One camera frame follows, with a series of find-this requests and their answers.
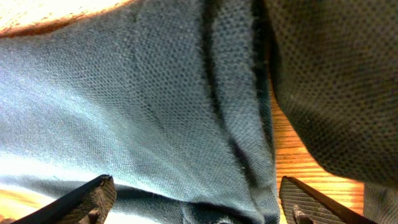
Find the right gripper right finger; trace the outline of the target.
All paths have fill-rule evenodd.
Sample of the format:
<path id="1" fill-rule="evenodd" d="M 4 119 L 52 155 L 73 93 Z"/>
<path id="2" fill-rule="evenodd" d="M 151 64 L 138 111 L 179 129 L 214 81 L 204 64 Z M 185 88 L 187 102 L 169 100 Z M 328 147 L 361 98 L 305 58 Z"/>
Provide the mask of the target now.
<path id="1" fill-rule="evenodd" d="M 302 181 L 284 176 L 279 198 L 288 224 L 375 224 Z"/>

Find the blue polo shirt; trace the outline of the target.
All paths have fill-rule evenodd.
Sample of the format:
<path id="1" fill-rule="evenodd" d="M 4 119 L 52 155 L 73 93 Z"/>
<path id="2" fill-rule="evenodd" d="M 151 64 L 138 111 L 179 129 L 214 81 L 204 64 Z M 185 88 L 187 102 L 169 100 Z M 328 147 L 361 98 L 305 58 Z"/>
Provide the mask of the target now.
<path id="1" fill-rule="evenodd" d="M 260 1 L 138 1 L 1 39 L 1 185 L 114 177 L 125 223 L 278 223 Z"/>

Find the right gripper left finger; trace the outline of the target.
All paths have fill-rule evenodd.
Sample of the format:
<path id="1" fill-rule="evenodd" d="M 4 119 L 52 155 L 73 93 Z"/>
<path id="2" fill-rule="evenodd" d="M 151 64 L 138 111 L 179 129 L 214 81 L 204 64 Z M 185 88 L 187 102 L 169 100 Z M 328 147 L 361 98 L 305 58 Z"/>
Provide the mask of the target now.
<path id="1" fill-rule="evenodd" d="M 100 175 L 13 224 L 104 224 L 116 197 L 113 177 Z"/>

